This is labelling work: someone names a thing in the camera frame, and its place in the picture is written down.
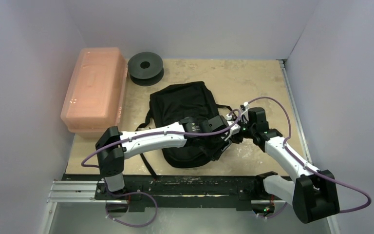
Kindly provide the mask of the black student backpack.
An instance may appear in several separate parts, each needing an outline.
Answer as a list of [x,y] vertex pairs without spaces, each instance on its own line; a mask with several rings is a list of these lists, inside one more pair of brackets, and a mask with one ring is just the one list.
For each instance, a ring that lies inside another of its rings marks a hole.
[[[232,111],[230,106],[216,103],[203,81],[173,84],[155,92],[150,95],[149,107],[145,122],[136,128],[137,131],[147,127],[151,120],[158,128],[186,117],[194,117],[198,121],[208,120],[219,115],[219,108]],[[195,168],[210,162],[210,158],[194,146],[165,148],[162,153],[166,162],[174,168]]]

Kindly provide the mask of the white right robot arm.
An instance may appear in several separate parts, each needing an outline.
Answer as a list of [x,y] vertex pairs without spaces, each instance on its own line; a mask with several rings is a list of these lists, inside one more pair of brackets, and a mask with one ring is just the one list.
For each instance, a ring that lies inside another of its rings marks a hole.
[[254,192],[259,198],[273,195],[293,207],[302,223],[310,223],[340,212],[336,185],[328,180],[334,175],[321,171],[302,158],[277,129],[269,127],[261,107],[240,106],[239,140],[251,139],[264,153],[272,157],[288,174],[289,179],[275,172],[256,176]]

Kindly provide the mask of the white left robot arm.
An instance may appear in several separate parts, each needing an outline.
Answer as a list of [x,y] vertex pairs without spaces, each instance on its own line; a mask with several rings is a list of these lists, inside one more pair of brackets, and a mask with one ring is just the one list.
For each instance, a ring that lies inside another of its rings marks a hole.
[[98,168],[107,184],[107,194],[121,199],[126,192],[125,160],[154,150],[197,147],[208,157],[219,156],[229,145],[236,124],[223,116],[197,120],[186,117],[167,126],[143,131],[108,128],[95,144]]

